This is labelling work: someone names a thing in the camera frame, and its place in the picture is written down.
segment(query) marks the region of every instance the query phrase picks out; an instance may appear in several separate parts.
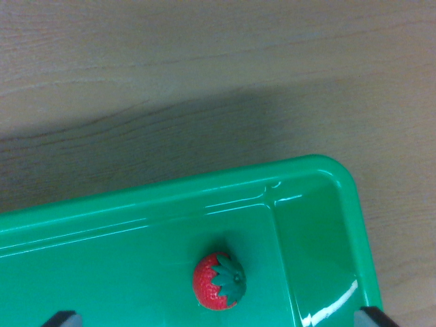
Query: green plastic tray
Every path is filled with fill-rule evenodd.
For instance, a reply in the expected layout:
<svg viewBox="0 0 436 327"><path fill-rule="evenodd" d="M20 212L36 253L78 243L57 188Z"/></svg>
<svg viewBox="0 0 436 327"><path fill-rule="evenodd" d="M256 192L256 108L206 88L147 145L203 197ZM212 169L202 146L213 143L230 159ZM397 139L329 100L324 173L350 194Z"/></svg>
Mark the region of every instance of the green plastic tray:
<svg viewBox="0 0 436 327"><path fill-rule="evenodd" d="M233 253L247 293L208 311L198 261ZM0 215L0 326L76 310L85 326L353 326L381 307L355 184L320 156Z"/></svg>

